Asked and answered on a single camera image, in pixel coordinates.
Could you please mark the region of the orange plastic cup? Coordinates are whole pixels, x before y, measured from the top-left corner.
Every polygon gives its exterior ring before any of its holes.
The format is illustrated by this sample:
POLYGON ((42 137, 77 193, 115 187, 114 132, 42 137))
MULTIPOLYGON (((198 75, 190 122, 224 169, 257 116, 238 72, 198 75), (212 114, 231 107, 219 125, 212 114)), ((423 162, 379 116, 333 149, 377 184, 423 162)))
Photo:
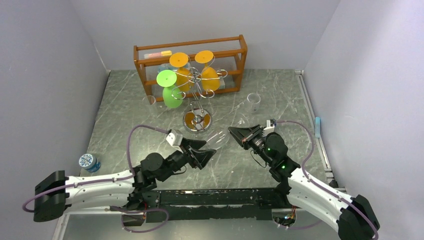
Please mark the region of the orange plastic cup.
POLYGON ((169 63, 176 68, 176 86, 182 92, 190 90, 191 82, 188 76, 192 76, 191 72, 186 68, 189 57, 183 52, 176 52, 169 58, 169 63))

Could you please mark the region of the clear wine glass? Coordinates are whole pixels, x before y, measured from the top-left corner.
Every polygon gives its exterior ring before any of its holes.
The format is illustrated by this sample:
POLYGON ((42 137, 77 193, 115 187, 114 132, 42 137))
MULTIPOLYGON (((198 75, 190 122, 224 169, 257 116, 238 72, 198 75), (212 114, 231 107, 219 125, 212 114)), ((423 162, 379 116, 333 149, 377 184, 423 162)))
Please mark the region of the clear wine glass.
POLYGON ((223 126, 215 126, 207 136, 206 144, 201 148, 202 150, 219 150, 227 145, 232 139, 228 127, 246 128, 249 126, 249 120, 246 114, 236 113, 234 119, 225 122, 223 126))

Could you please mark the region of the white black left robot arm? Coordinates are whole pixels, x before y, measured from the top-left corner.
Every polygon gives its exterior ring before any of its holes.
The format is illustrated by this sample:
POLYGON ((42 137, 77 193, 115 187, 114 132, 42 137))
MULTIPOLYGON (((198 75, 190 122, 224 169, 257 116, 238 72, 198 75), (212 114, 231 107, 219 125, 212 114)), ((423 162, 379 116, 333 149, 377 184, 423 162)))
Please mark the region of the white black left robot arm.
POLYGON ((63 170, 51 173, 36 185, 34 222, 48 222, 74 210, 113 206, 137 210, 143 193, 157 187, 190 165, 203 169, 217 152, 203 149, 205 140, 183 138, 177 150, 164 158, 153 152, 132 170, 92 177, 67 176, 63 170))

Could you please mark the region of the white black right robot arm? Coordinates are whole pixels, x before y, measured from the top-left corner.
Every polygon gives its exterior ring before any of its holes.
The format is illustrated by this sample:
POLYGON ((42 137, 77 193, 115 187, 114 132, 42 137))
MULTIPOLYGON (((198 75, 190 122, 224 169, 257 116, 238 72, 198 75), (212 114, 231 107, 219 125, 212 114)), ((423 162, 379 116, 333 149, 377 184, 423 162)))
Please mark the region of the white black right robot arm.
POLYGON ((304 164, 288 156, 288 147, 276 132, 264 135, 260 125, 228 128, 230 135, 245 150, 252 150, 269 167, 278 182, 275 202, 280 207, 299 207, 338 234, 341 240, 377 240, 379 221, 369 200, 351 196, 318 180, 308 173, 304 164))

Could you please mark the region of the yellow plastic wine glass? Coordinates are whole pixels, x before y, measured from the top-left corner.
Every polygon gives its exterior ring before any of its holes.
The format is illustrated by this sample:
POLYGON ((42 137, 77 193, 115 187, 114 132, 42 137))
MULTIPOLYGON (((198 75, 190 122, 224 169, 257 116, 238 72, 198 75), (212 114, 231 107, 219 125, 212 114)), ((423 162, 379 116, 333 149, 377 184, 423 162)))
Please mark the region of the yellow plastic wine glass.
POLYGON ((201 75, 201 84, 203 89, 216 91, 220 87, 220 78, 215 69, 210 65, 210 62, 214 59, 214 54, 210 50, 202 50, 195 55, 195 61, 199 64, 203 64, 201 75))

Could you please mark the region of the green plastic wine glass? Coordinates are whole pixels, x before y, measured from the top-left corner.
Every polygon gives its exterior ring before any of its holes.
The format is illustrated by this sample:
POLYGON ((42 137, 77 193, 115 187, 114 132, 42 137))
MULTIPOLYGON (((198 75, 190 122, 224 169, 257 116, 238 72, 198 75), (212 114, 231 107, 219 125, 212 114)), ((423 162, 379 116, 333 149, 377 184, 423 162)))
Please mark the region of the green plastic wine glass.
POLYGON ((163 87, 162 98, 168 108, 178 108, 183 103, 181 91, 176 86, 177 74, 174 71, 162 70, 157 74, 156 82, 160 87, 163 87))

